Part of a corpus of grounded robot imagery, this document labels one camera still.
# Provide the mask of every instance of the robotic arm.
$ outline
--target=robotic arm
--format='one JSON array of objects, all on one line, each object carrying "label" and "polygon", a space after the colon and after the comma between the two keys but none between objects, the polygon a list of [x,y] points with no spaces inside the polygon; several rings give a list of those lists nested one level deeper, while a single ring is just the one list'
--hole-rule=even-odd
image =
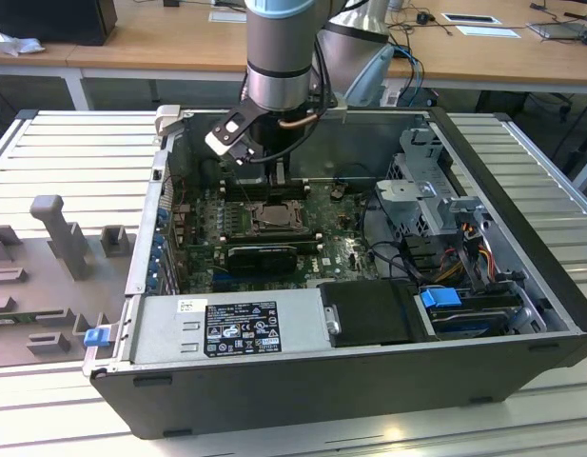
[{"label": "robotic arm", "polygon": [[206,143],[239,165],[273,163],[312,134],[333,91],[351,105],[368,104],[393,54],[387,3],[246,0],[246,98]]}]

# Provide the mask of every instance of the computer case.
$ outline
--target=computer case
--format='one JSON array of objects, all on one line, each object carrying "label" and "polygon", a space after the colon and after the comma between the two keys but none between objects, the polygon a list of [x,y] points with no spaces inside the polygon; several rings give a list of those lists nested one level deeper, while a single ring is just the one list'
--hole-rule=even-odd
[{"label": "computer case", "polygon": [[18,38],[102,46],[116,21],[113,0],[0,0],[0,32]]}]

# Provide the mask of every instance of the white paper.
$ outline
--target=white paper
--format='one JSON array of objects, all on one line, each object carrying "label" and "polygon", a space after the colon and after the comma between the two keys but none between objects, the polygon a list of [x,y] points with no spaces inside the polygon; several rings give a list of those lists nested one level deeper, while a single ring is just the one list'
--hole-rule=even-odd
[{"label": "white paper", "polygon": [[243,24],[246,22],[246,14],[243,12],[212,11],[208,20],[210,22],[233,22]]},{"label": "white paper", "polygon": [[498,36],[502,38],[521,38],[511,29],[497,29],[495,27],[471,27],[456,26],[465,35],[472,36]]},{"label": "white paper", "polygon": [[41,52],[46,50],[42,48],[39,40],[35,38],[14,38],[0,33],[0,50],[5,54],[18,57],[18,54],[28,54],[32,52]]},{"label": "white paper", "polygon": [[192,298],[190,300],[179,300],[177,312],[203,312],[208,306],[206,298]]}]

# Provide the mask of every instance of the black plastic cover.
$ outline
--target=black plastic cover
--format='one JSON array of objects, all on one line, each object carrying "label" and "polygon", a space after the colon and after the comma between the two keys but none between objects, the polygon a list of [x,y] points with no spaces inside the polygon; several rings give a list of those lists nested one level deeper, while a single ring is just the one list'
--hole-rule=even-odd
[{"label": "black plastic cover", "polygon": [[324,307],[337,311],[336,348],[425,341],[409,286],[397,281],[351,281],[319,286]]}]

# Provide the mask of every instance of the motherboard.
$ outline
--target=motherboard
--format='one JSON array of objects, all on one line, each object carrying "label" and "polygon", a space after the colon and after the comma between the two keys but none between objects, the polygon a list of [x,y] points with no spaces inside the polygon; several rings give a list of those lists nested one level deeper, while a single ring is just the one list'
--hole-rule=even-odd
[{"label": "motherboard", "polygon": [[364,205],[359,193],[326,182],[276,195],[253,186],[192,192],[175,209],[182,293],[376,279],[359,238]]}]

